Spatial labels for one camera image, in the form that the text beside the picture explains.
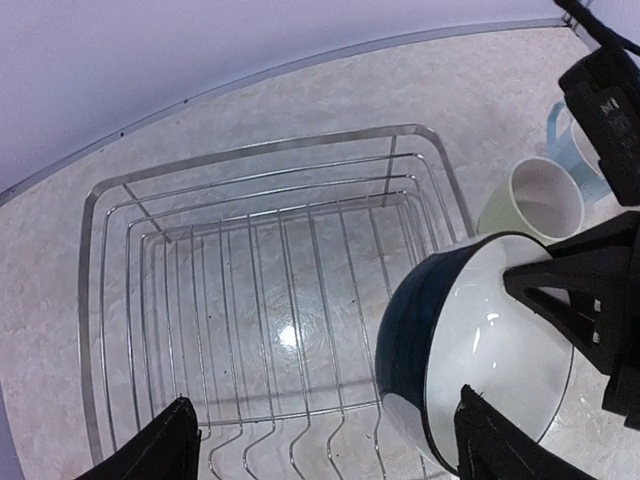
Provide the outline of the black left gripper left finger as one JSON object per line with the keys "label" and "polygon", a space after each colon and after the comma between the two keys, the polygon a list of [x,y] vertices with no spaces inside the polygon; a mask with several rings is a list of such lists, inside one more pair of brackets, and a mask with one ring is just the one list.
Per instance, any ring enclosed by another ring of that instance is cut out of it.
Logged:
{"label": "black left gripper left finger", "polygon": [[201,437],[192,402],[180,396],[78,479],[197,479]]}

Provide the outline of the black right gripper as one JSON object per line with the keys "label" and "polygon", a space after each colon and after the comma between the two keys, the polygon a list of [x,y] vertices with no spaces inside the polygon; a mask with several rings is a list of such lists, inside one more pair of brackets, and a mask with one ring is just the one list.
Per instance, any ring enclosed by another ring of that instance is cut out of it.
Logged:
{"label": "black right gripper", "polygon": [[624,212],[508,269],[506,291],[541,315],[602,374],[602,407],[639,429],[639,213]]}

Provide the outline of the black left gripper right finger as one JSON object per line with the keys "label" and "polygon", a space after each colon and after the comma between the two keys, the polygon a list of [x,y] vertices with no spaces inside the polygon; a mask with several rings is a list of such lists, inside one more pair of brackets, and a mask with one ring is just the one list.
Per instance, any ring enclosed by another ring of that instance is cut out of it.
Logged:
{"label": "black left gripper right finger", "polygon": [[461,479],[589,479],[545,450],[470,386],[461,389],[454,414]]}

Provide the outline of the light green mug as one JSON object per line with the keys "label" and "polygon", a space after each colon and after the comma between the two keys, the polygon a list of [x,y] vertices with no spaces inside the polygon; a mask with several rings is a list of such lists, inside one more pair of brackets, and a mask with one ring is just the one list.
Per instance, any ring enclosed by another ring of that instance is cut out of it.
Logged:
{"label": "light green mug", "polygon": [[531,157],[492,192],[476,231],[517,231],[550,245],[576,235],[584,218],[584,200],[569,172],[550,159]]}

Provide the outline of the teal and white bowl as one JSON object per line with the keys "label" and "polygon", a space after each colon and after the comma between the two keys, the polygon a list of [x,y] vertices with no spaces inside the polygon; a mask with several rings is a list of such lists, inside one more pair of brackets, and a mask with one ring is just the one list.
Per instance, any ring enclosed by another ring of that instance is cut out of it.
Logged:
{"label": "teal and white bowl", "polygon": [[454,414],[463,386],[534,441],[557,415],[573,346],[503,282],[506,270],[549,257],[524,234],[476,237],[429,255],[386,307],[375,352],[383,412],[412,449],[450,473],[458,465]]}

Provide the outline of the light blue faceted cup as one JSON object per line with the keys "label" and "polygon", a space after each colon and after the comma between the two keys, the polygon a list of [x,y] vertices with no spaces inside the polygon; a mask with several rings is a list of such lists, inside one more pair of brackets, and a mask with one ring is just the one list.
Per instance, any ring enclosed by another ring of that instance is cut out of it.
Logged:
{"label": "light blue faceted cup", "polygon": [[552,106],[547,117],[546,155],[571,175],[586,203],[611,193],[599,167],[599,154],[562,101]]}

